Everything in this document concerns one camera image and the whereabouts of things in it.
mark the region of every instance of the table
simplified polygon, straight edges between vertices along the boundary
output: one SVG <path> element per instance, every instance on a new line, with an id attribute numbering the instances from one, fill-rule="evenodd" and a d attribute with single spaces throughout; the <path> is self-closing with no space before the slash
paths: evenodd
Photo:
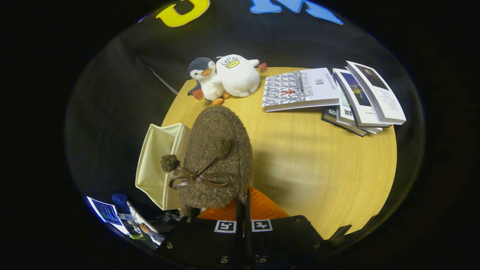
<path id="1" fill-rule="evenodd" d="M 242 120 L 253 149 L 251 185 L 290 215 L 304 215 L 323 239 L 352 225 L 357 231 L 378 214 L 392 187 L 396 170 L 394 128 L 360 137 L 321 120 L 324 108 L 265 112 L 265 78 L 304 70 L 268 67 L 258 90 L 246 98 L 230 97 L 223 106 Z M 162 126 L 183 123 L 192 128 L 210 106 L 187 93 L 185 82 Z"/>

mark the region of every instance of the white plush toy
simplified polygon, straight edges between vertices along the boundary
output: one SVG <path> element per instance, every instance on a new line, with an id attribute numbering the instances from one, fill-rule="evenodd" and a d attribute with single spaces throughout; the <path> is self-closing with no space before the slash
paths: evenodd
<path id="1" fill-rule="evenodd" d="M 217 58 L 220 59 L 216 62 L 217 75 L 212 78 L 213 83 L 222 83 L 225 91 L 241 98 L 257 90 L 260 74 L 255 67 L 260 61 L 247 60 L 237 54 Z"/>

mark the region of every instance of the book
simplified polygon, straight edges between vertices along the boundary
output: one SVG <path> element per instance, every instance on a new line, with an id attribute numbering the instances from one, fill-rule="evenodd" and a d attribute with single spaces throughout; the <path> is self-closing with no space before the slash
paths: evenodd
<path id="1" fill-rule="evenodd" d="M 335 85 L 340 93 L 340 104 L 336 107 L 336 121 L 338 123 L 343 123 L 350 126 L 357 126 L 352 111 L 352 105 L 345 94 L 345 90 L 339 85 L 335 73 L 334 77 Z M 378 134 L 380 131 L 382 131 L 381 127 L 359 127 L 359 129 L 373 134 Z"/>
<path id="2" fill-rule="evenodd" d="M 125 235 L 129 234 L 125 225 L 118 218 L 117 208 L 114 205 L 97 201 L 88 196 L 87 196 L 87 200 L 92 206 L 95 213 L 99 216 L 99 218 L 101 218 L 103 222 L 108 222 L 112 224 L 115 228 L 117 228 L 120 232 L 122 232 Z"/>
<path id="3" fill-rule="evenodd" d="M 379 123 L 370 100 L 365 95 L 358 81 L 348 70 L 334 68 L 334 75 L 344 90 L 351 108 L 357 127 L 388 127 L 389 123 Z"/>
<path id="4" fill-rule="evenodd" d="M 142 224 L 144 223 L 151 231 L 153 231 L 154 233 L 158 233 L 158 230 L 152 226 L 145 218 L 143 218 L 139 213 L 138 211 L 133 208 L 133 206 L 131 205 L 131 203 L 129 201 L 127 201 L 127 204 L 129 206 L 129 209 L 130 209 L 130 214 L 135 217 L 135 221 L 137 222 L 137 224 Z M 147 239 L 150 239 L 151 240 L 151 243 L 150 241 L 147 241 L 146 244 L 153 248 L 153 249 L 157 249 L 162 243 L 157 241 L 156 239 L 154 239 L 151 235 L 147 234 L 147 233 L 144 233 L 143 231 L 142 232 L 142 235 L 145 236 L 145 238 Z"/>
<path id="5" fill-rule="evenodd" d="M 265 80 L 265 111 L 338 105 L 340 96 L 327 68 L 295 71 Z"/>
<path id="6" fill-rule="evenodd" d="M 403 124 L 407 120 L 395 94 L 386 81 L 371 67 L 347 61 L 347 69 L 368 96 L 378 123 Z"/>
<path id="7" fill-rule="evenodd" d="M 324 113 L 322 115 L 322 120 L 325 121 L 325 122 L 331 123 L 333 125 L 339 126 L 339 127 L 343 128 L 343 129 L 346 129 L 350 132 L 353 132 L 353 133 L 355 133 L 355 134 L 357 134 L 361 137 L 363 137 L 367 134 L 366 131 L 361 130 L 361 129 L 355 127 L 355 126 L 337 122 L 336 121 L 336 108 L 334 108 L 334 107 L 325 108 Z"/>
<path id="8" fill-rule="evenodd" d="M 373 134 L 378 134 L 380 131 L 383 129 L 381 127 L 359 127 L 359 129 L 362 129 L 364 131 L 368 131 Z"/>

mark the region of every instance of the beige fabric box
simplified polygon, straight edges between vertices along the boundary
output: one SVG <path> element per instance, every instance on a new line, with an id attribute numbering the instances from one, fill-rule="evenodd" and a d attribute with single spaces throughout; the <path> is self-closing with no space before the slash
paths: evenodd
<path id="1" fill-rule="evenodd" d="M 187 141 L 191 129 L 178 123 L 166 127 L 150 124 L 138 159 L 135 186 L 144 191 L 162 210 L 180 208 L 178 190 L 168 187 L 173 176 L 165 173 L 160 165 L 160 157 L 167 154 L 185 158 Z"/>

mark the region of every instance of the brown pom-pom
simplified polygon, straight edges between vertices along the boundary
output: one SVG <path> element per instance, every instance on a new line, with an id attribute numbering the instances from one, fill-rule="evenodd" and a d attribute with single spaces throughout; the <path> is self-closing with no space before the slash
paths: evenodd
<path id="1" fill-rule="evenodd" d="M 162 169 L 165 172 L 171 172 L 180 165 L 180 160 L 177 159 L 176 155 L 165 155 L 162 156 L 160 163 L 162 164 Z"/>
<path id="2" fill-rule="evenodd" d="M 213 151 L 214 155 L 219 159 L 223 159 L 228 155 L 230 151 L 231 140 L 229 138 L 224 137 L 215 137 L 213 141 Z"/>

